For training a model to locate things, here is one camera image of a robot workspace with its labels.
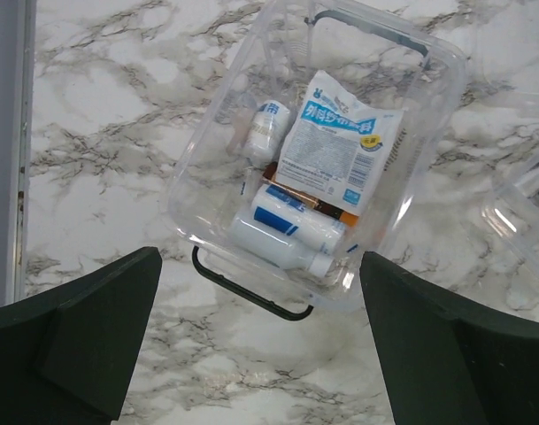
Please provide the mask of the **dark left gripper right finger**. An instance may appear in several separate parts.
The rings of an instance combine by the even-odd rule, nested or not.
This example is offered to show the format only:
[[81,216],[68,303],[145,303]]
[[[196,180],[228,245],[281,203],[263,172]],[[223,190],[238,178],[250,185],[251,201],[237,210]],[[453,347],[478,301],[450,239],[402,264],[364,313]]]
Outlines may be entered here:
[[359,269],[397,424],[539,424],[539,322],[479,304],[376,252]]

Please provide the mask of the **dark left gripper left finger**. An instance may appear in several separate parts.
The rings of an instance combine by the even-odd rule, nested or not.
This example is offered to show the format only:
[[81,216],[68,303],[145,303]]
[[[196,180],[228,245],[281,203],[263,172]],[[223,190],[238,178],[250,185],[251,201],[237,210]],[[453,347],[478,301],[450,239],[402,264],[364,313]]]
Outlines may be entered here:
[[142,247],[0,307],[0,424],[110,424],[121,414],[162,259]]

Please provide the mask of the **white gauze roll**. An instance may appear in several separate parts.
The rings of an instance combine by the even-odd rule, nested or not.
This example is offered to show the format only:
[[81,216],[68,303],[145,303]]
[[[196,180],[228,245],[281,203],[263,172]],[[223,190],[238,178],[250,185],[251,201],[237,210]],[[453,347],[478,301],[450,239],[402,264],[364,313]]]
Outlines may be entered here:
[[346,233],[346,226],[339,220],[314,211],[273,184],[263,184],[250,207],[255,220],[328,255]]

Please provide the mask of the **amber bottle orange cap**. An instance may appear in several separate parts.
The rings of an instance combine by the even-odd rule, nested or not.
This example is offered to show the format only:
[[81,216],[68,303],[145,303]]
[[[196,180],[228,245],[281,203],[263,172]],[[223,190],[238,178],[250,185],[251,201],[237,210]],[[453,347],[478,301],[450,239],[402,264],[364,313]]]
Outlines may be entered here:
[[323,213],[329,217],[332,217],[335,220],[339,220],[340,222],[344,223],[345,225],[349,227],[354,227],[358,223],[358,216],[345,212],[341,208],[338,208],[329,203],[326,203],[302,191],[292,189],[289,186],[278,183],[275,177],[277,166],[278,166],[277,162],[274,161],[270,163],[263,172],[263,178],[267,180],[269,183],[272,183],[276,185],[277,187],[279,187],[280,189],[283,189],[288,195],[303,202],[309,208],[319,213]]

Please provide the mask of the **white plastic bottle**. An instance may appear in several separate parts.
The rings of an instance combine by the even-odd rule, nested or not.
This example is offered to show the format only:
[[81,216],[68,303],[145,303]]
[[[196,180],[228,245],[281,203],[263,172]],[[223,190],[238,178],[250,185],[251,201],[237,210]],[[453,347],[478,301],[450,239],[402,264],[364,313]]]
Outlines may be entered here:
[[303,269],[323,278],[334,262],[333,257],[315,251],[298,239],[254,220],[248,210],[236,213],[228,234],[240,248],[282,270]]

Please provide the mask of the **blue white gauze dressing pack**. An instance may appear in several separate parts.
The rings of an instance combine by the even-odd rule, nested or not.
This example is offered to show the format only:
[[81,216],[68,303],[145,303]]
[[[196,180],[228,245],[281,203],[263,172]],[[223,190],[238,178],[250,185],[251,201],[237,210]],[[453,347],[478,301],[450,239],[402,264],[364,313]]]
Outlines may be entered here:
[[372,108],[319,70],[285,138],[276,181],[359,216],[383,174],[402,110]]

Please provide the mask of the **clear plastic medicine box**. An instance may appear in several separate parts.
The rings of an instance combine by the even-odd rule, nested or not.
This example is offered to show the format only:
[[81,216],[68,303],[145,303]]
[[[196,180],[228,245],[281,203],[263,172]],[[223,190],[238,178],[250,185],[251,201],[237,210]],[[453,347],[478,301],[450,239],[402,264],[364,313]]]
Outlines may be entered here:
[[271,1],[174,171],[196,271],[287,321],[359,308],[466,86],[466,57],[354,1]]

